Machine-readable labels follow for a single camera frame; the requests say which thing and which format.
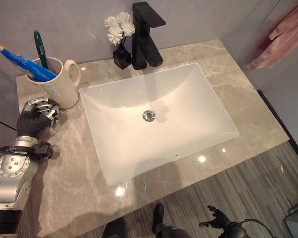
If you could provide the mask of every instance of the toothbrush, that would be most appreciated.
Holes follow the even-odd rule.
[[[44,68],[46,68],[48,70],[49,68],[48,68],[48,64],[46,62],[45,50],[44,50],[41,35],[37,30],[34,30],[33,34],[34,34],[36,50],[38,51],[38,55],[40,57],[41,64]]]

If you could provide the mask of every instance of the black faucet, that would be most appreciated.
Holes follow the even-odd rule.
[[[139,2],[133,4],[133,17],[135,33],[133,34],[132,65],[135,70],[162,65],[163,58],[155,46],[150,28],[165,25],[165,21],[149,6],[148,3]]]

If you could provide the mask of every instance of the mug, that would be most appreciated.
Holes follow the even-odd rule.
[[[36,82],[26,75],[26,78],[32,83],[38,85],[47,97],[56,101],[60,108],[71,108],[78,101],[77,87],[80,83],[80,70],[78,65],[72,59],[68,59],[64,66],[57,58],[47,57],[48,68],[56,77],[47,82]],[[33,62],[42,66],[40,59]],[[72,81],[69,77],[70,66],[75,65],[78,70],[77,78]]]

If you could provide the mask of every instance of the black shoe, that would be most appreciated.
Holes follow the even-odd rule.
[[[125,219],[120,217],[107,223],[102,238],[128,238]]]
[[[153,212],[152,232],[157,233],[157,225],[163,223],[164,206],[162,204],[156,205]]]

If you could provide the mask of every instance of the floor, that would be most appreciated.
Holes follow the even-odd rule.
[[[279,238],[290,238],[283,222],[287,211],[298,202],[298,157],[288,142],[239,165],[195,183],[125,216],[130,238],[153,238],[152,213],[165,205],[164,222],[187,230],[193,238],[217,238],[219,229],[200,228],[199,222],[212,219],[206,208],[212,205],[232,221],[256,218]],[[23,211],[19,237],[36,237],[31,224],[31,204]],[[244,225],[252,238],[269,237],[256,223]],[[100,238],[104,226],[77,238]]]

